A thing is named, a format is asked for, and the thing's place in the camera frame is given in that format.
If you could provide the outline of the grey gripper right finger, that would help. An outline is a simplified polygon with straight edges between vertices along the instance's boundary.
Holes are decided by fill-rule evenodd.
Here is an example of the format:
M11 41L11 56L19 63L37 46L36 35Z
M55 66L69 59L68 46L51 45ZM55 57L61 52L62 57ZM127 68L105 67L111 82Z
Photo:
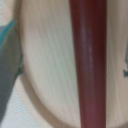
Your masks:
M124 75L124 77L128 78L128 43L127 43L127 47L126 47L125 63L126 63L127 69L123 70L123 75Z

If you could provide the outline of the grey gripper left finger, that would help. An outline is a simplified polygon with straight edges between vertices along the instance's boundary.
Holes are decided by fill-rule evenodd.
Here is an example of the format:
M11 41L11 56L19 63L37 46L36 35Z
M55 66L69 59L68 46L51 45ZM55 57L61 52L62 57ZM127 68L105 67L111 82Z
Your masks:
M12 20L0 27L0 123L17 76L22 72L22 47L17 23Z

